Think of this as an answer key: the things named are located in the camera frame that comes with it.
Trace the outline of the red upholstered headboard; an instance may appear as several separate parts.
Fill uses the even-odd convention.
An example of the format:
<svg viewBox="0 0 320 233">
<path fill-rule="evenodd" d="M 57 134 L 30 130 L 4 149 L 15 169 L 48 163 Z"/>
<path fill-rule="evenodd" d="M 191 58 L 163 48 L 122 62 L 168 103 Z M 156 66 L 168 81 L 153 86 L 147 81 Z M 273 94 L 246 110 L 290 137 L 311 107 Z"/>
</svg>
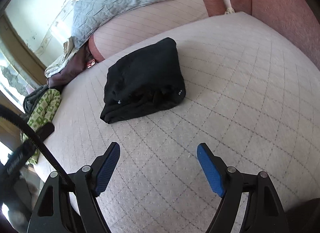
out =
<svg viewBox="0 0 320 233">
<path fill-rule="evenodd" d="M 230 0 L 236 12 L 264 22 L 319 67 L 319 21 L 306 0 Z"/>
</svg>

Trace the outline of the pink long pillow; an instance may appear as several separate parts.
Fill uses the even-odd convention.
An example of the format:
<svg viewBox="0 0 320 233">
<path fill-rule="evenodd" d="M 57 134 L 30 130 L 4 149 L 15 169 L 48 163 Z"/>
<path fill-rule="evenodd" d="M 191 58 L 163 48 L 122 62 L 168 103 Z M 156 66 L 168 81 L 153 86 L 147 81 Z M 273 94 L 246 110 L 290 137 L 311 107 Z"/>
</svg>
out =
<svg viewBox="0 0 320 233">
<path fill-rule="evenodd" d="M 88 48 L 101 62 L 150 37 L 225 11 L 223 0 L 169 0 L 139 7 L 97 28 L 88 40 Z"/>
</svg>

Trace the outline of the pink quilted bed cover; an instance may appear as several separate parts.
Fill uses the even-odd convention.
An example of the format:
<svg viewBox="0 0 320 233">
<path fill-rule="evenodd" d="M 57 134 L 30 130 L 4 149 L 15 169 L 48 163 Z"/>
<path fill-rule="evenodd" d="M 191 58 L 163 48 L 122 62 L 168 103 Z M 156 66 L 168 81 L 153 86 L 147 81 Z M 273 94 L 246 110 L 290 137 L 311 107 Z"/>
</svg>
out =
<svg viewBox="0 0 320 233">
<path fill-rule="evenodd" d="M 170 110 L 107 124 L 107 71 L 165 37 L 185 80 Z M 112 232 L 205 232 L 219 206 L 196 157 L 206 143 L 240 172 L 266 171 L 284 209 L 319 197 L 319 70 L 290 41 L 243 12 L 161 33 L 109 57 L 62 93 L 46 146 L 68 173 L 121 155 L 98 203 Z"/>
</svg>

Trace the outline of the dark maroon cloth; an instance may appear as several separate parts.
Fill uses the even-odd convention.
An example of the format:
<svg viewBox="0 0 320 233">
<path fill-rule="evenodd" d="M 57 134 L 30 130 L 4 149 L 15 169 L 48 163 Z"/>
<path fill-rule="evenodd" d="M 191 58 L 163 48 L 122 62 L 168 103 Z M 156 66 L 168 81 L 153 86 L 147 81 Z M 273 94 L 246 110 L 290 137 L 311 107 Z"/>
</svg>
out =
<svg viewBox="0 0 320 233">
<path fill-rule="evenodd" d="M 78 52 L 75 53 L 75 55 L 60 72 L 47 79 L 48 87 L 64 87 L 73 79 L 75 79 L 78 74 L 87 69 L 87 63 L 92 58 L 93 57 L 89 51 L 88 44 L 85 44 Z"/>
</svg>

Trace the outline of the green white patterned cloth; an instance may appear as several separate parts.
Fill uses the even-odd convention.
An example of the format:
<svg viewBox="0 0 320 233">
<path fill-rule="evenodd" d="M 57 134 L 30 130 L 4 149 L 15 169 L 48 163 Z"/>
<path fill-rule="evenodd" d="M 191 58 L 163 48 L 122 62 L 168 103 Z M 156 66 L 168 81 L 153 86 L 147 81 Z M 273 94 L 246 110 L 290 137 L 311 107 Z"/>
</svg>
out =
<svg viewBox="0 0 320 233">
<path fill-rule="evenodd" d="M 47 122 L 52 122 L 61 103 L 61 94 L 56 89 L 43 85 L 25 97 L 22 119 L 37 132 Z"/>
</svg>

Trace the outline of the black rectangular device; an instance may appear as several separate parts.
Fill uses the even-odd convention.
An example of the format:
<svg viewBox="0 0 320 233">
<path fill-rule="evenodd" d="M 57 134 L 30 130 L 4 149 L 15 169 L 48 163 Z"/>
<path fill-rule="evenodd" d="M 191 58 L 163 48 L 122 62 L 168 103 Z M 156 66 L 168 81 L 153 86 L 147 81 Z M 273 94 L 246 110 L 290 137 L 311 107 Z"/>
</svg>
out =
<svg viewBox="0 0 320 233">
<path fill-rule="evenodd" d="M 36 134 L 44 142 L 54 131 L 54 125 L 51 122 L 47 122 L 36 131 Z"/>
</svg>

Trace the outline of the black pants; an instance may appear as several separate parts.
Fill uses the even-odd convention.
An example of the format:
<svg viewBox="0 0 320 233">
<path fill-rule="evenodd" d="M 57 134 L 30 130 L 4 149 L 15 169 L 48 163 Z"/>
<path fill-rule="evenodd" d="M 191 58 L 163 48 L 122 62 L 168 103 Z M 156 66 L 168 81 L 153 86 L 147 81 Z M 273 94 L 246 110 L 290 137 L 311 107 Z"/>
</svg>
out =
<svg viewBox="0 0 320 233">
<path fill-rule="evenodd" d="M 176 107 L 185 95 L 176 42 L 167 37 L 109 67 L 100 118 L 113 124 L 143 117 Z"/>
</svg>

